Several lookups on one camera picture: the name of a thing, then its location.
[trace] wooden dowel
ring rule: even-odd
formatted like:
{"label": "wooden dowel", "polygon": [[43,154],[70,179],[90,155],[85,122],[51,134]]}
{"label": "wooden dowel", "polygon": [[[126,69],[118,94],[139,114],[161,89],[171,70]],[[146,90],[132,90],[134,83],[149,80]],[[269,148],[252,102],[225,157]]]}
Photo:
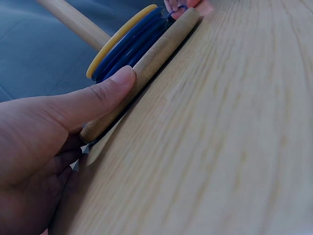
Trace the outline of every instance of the wooden dowel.
{"label": "wooden dowel", "polygon": [[147,51],[134,66],[136,81],[129,94],[122,102],[106,116],[87,123],[80,133],[82,141],[94,141],[117,118],[124,108],[132,101],[140,90],[153,77],[157,70],[172,55],[181,42],[186,38],[199,20],[199,13],[189,8]]}
{"label": "wooden dowel", "polygon": [[110,39],[107,33],[66,1],[37,0],[37,2],[95,50],[99,51]]}

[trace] toy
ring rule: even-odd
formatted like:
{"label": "toy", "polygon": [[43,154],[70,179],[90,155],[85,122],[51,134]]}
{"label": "toy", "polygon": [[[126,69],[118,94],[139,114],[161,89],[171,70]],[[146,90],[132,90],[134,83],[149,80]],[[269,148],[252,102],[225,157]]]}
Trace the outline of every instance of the toy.
{"label": "toy", "polygon": [[121,67],[131,65],[136,81],[129,94],[108,115],[86,124],[80,137],[85,143],[104,135],[124,113],[125,108],[173,54],[200,19],[198,10],[181,6],[184,11],[164,17],[163,7],[149,5],[111,38],[98,26],[64,0],[37,0],[61,22],[99,51],[90,64],[86,76],[102,82]]}
{"label": "toy", "polygon": [[82,141],[86,143],[91,143],[108,132],[112,123],[172,55],[200,18],[197,10],[189,8],[170,25],[166,18],[161,17],[162,7],[153,5],[148,8],[151,11],[114,48],[104,46],[88,69],[87,77],[101,82],[128,64],[133,66],[136,82],[130,93],[111,113],[87,123],[80,133]]}

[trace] blue fabric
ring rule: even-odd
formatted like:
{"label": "blue fabric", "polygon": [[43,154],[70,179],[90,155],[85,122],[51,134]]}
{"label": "blue fabric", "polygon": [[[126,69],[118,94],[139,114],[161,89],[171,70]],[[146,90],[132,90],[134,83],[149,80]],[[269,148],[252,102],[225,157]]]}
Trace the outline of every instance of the blue fabric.
{"label": "blue fabric", "polygon": [[[68,0],[108,34],[163,0]],[[64,94],[94,84],[86,70],[97,52],[34,0],[0,0],[0,102]]]}

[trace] finger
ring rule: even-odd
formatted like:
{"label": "finger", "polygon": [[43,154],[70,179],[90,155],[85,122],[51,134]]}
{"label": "finger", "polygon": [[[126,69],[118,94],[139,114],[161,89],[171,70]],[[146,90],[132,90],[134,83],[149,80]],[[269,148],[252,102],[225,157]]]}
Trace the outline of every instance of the finger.
{"label": "finger", "polygon": [[61,174],[58,175],[58,180],[59,180],[61,189],[64,189],[71,173],[72,173],[72,168],[68,166],[67,168],[64,169],[64,171],[61,172]]}
{"label": "finger", "polygon": [[73,151],[61,153],[50,159],[46,167],[43,169],[45,175],[60,174],[70,164],[76,162],[82,156],[81,148]]}
{"label": "finger", "polygon": [[58,154],[78,149],[85,144],[79,138],[79,135],[69,135],[66,142],[63,144],[62,148],[59,150]]}
{"label": "finger", "polygon": [[75,128],[74,130],[70,131],[69,133],[70,133],[71,135],[79,134],[79,133],[82,131],[82,129],[83,129],[83,127],[80,126],[80,127],[78,127],[78,128]]}
{"label": "finger", "polygon": [[49,115],[68,131],[104,116],[127,95],[135,81],[130,66],[120,69],[112,77],[91,87],[47,100]]}
{"label": "finger", "polygon": [[178,3],[177,0],[169,0],[172,6],[173,11],[178,11]]}
{"label": "finger", "polygon": [[179,0],[177,6],[187,6],[187,0]]}
{"label": "finger", "polygon": [[66,200],[78,189],[79,173],[78,171],[72,171],[67,183],[63,189],[62,200]]}
{"label": "finger", "polygon": [[164,4],[165,4],[165,7],[166,7],[166,10],[171,13],[173,11],[172,9],[172,5],[170,4],[170,1],[169,0],[164,0]]}

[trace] ring stacking toy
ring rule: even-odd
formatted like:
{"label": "ring stacking toy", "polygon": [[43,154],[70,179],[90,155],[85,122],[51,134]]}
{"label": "ring stacking toy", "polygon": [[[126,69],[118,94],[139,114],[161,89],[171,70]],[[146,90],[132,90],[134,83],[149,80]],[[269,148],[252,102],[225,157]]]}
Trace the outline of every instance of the ring stacking toy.
{"label": "ring stacking toy", "polygon": [[175,21],[164,9],[150,5],[131,18],[99,51],[87,70],[87,77],[96,83],[112,76],[121,67],[130,65],[136,73],[133,88],[109,114],[86,124],[80,133],[85,143],[95,141],[122,113],[147,82],[191,32],[200,15],[194,8],[184,7]]}

